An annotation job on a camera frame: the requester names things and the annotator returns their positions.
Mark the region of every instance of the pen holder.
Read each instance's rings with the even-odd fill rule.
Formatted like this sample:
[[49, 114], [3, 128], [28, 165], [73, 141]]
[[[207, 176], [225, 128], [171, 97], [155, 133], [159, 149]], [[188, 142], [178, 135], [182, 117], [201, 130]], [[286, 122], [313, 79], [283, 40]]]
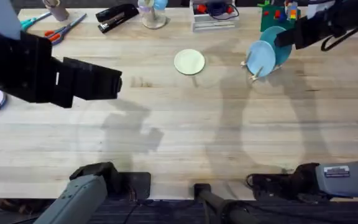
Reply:
[[247, 51], [247, 58], [241, 65], [248, 69], [250, 78], [256, 80], [271, 74], [289, 58], [292, 46], [276, 47], [274, 40], [277, 34], [285, 31], [279, 26], [266, 29], [260, 39], [254, 42]]
[[42, 0], [45, 7], [49, 9], [52, 15], [56, 18], [57, 21], [65, 21], [69, 13], [67, 12], [66, 8], [61, 5], [60, 0]]
[[139, 11], [143, 25], [149, 29], [159, 29], [167, 23], [165, 7], [167, 0], [139, 0]]

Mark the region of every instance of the wooden tabletop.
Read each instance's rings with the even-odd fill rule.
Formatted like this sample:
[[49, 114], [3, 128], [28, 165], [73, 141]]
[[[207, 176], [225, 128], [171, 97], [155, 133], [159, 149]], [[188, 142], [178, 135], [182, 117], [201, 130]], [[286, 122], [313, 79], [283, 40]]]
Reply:
[[[102, 34], [102, 10], [69, 9], [71, 20], [88, 17], [53, 56], [122, 71], [119, 99], [76, 98], [64, 110], [11, 97], [0, 112], [0, 197], [54, 198], [79, 166], [112, 161], [150, 172], [151, 198], [191, 198], [194, 183], [208, 182], [222, 197], [250, 199], [248, 174], [358, 160], [358, 34], [326, 53], [320, 43], [293, 49], [281, 70], [250, 84], [240, 63], [259, 39], [259, 8], [240, 9], [238, 29], [200, 34], [187, 8], [167, 9], [159, 30], [137, 16]], [[50, 16], [29, 32], [63, 24]], [[206, 58], [193, 78], [173, 66], [183, 49]]]

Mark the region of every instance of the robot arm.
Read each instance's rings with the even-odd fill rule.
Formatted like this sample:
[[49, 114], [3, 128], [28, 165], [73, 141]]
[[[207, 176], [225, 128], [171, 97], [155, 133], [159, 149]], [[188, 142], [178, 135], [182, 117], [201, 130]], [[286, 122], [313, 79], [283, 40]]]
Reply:
[[11, 3], [0, 0], [0, 90], [30, 103], [63, 108], [71, 108], [74, 96], [84, 100], [117, 98], [122, 72], [66, 57], [61, 62], [51, 55], [51, 42], [21, 32]]
[[274, 194], [287, 200], [325, 202], [358, 197], [358, 161], [302, 164], [293, 174], [251, 174], [246, 182], [256, 199]]
[[[295, 22], [294, 28], [278, 34], [275, 45], [283, 47], [295, 44], [296, 49], [302, 49], [328, 37], [321, 46], [322, 51], [328, 51], [356, 32], [358, 0], [335, 0], [327, 10], [319, 11], [310, 18], [302, 17]], [[341, 38], [326, 47], [332, 36]]]

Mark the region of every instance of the stapler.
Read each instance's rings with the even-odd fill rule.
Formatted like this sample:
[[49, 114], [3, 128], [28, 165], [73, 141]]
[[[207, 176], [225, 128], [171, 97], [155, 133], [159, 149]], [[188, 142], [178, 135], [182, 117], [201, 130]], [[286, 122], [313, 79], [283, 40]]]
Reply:
[[111, 7], [96, 14], [98, 22], [101, 22], [98, 28], [102, 33], [106, 33], [138, 14], [139, 11], [133, 4]]

